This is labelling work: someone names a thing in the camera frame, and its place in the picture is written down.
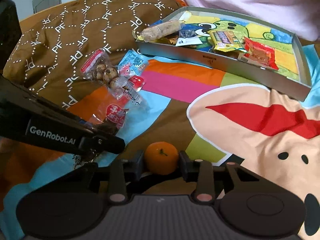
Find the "dark dried plum packet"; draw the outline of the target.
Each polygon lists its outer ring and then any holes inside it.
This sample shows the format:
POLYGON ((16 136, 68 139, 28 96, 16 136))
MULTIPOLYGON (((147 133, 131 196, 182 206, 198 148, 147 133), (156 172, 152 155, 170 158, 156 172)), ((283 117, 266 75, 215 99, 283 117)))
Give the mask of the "dark dried plum packet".
POLYGON ((89 122, 96 128, 110 134, 116 134, 124 125, 128 108, 126 100, 108 99, 94 111, 89 122))

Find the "grey cardboard box tray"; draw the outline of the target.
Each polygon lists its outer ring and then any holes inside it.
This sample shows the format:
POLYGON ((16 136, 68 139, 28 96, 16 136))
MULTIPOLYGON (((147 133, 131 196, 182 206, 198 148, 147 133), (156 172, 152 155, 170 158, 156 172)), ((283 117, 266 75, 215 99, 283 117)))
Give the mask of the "grey cardboard box tray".
POLYGON ((273 88, 288 96, 304 101, 312 84, 302 45, 296 34, 277 25, 237 12, 199 7, 182 7, 162 22, 180 20, 195 27, 204 41, 196 49, 137 40, 140 52, 146 55, 168 57, 222 70, 273 88), (278 70, 267 66, 255 66, 240 61, 236 54, 214 53, 209 29, 237 31, 242 37, 274 48, 278 70))

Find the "light blue snack packet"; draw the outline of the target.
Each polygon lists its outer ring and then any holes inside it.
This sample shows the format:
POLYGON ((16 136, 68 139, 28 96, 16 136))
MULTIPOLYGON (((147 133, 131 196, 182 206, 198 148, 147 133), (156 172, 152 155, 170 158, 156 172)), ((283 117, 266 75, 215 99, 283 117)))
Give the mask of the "light blue snack packet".
POLYGON ((149 65, 148 60, 134 50, 129 50, 118 64, 120 76, 140 76, 149 65))

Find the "yellow cracker snack pack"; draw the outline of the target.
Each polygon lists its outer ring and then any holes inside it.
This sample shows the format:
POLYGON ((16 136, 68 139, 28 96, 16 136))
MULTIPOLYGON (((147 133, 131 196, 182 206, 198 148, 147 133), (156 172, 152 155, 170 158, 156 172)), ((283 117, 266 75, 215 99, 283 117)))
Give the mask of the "yellow cracker snack pack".
POLYGON ((208 33, 213 42, 213 50, 223 53, 236 50, 246 52, 244 46, 232 31, 210 30, 208 33))

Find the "small orange mandarin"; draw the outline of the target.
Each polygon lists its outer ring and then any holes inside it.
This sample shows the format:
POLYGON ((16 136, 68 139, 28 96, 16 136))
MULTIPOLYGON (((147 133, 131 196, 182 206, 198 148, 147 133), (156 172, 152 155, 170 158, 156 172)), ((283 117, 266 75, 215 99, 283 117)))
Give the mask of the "small orange mandarin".
POLYGON ((150 172, 168 175, 176 170, 179 153, 176 147, 168 142, 154 142, 146 148, 144 159, 150 172))

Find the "colourful cartoon blanket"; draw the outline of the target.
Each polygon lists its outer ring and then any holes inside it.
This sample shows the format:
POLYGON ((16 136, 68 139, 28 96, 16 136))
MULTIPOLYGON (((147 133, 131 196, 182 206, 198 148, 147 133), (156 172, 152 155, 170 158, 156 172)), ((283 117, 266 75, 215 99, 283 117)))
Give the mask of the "colourful cartoon blanket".
MULTIPOLYGON (((295 193, 306 204, 302 239, 319 239, 319 43, 303 47, 312 89, 304 102, 233 74, 161 57, 150 59, 142 94, 146 117, 119 131, 129 159, 165 141, 190 159, 245 168, 295 193)), ((73 168, 70 154, 1 140, 1 231, 21 239, 18 201, 73 168)))

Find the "red spicy snack packet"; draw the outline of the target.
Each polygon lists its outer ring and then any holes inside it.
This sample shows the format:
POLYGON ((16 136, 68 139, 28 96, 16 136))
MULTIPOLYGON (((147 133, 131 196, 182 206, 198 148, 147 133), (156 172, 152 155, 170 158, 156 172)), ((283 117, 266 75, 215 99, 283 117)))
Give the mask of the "red spicy snack packet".
POLYGON ((279 70, 276 64, 275 51, 272 47, 245 37, 245 50, 244 57, 255 64, 264 65, 264 67, 272 70, 279 70))

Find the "brown patterned pillow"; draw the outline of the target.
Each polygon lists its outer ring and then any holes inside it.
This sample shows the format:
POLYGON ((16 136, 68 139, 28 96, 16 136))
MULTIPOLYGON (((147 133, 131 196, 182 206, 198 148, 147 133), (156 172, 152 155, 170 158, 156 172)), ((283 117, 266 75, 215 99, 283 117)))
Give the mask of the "brown patterned pillow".
POLYGON ((63 109, 98 86, 80 69, 103 48, 113 64, 136 49, 132 32, 165 18, 181 0, 75 0, 48 11, 22 34, 3 75, 63 109))

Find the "orange white biscuit pack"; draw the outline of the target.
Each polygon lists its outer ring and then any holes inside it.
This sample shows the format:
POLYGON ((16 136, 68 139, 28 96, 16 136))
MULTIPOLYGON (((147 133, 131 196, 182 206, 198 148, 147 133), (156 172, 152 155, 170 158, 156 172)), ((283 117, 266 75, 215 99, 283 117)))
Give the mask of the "orange white biscuit pack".
POLYGON ((159 23, 140 32, 140 39, 144 42, 153 42, 165 36, 176 33, 182 29, 182 23, 179 20, 159 23))

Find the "brown biscuit packet in tray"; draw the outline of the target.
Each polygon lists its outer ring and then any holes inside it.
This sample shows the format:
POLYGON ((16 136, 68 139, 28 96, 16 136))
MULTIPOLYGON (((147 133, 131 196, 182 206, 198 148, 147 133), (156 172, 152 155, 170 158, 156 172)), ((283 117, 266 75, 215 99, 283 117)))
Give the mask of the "brown biscuit packet in tray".
POLYGON ((177 44, 178 37, 165 38, 164 41, 168 45, 175 46, 177 44))

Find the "white blue packet in tray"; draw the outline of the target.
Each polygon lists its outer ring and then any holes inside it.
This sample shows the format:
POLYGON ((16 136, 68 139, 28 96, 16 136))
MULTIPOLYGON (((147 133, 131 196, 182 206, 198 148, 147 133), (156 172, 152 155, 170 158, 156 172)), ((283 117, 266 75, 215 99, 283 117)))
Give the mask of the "white blue packet in tray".
POLYGON ((181 46, 193 46, 193 45, 200 45, 202 44, 202 41, 198 37, 198 35, 195 33, 195 30, 180 30, 179 36, 176 42, 177 47, 181 46))

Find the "small red sausage packet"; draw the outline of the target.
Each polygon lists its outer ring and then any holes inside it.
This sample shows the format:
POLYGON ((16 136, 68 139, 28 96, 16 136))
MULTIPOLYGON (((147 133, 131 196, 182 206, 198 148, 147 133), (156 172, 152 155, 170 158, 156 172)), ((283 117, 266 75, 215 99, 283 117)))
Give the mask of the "small red sausage packet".
POLYGON ((133 75, 129 78, 121 76, 118 79, 120 96, 124 96, 135 105, 142 105, 143 98, 139 91, 143 88, 145 81, 142 77, 133 75))

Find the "clear bag of mushroom snacks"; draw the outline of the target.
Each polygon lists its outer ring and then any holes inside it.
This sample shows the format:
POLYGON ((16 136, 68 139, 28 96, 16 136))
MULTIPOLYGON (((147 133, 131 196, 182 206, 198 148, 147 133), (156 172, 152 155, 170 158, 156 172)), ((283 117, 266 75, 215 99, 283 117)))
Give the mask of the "clear bag of mushroom snacks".
POLYGON ((104 49, 99 48, 94 51, 80 68, 80 72, 85 79, 108 88, 114 96, 122 96, 123 80, 120 78, 118 68, 111 63, 104 49))

